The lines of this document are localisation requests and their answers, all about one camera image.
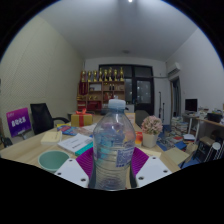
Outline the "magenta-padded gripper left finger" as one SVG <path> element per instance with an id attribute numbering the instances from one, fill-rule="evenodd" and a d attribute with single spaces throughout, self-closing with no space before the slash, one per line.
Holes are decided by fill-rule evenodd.
<path id="1" fill-rule="evenodd" d="M 90 148 L 76 159 L 67 159 L 55 175 L 78 186 L 87 188 L 93 172 L 93 149 Z"/>

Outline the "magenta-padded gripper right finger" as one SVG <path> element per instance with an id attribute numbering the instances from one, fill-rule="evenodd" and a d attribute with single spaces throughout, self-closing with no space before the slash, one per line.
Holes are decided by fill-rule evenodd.
<path id="1" fill-rule="evenodd" d="M 157 181 L 171 171 L 157 156 L 148 156 L 139 148 L 135 148 L 131 160 L 131 187 L 139 188 Z"/>

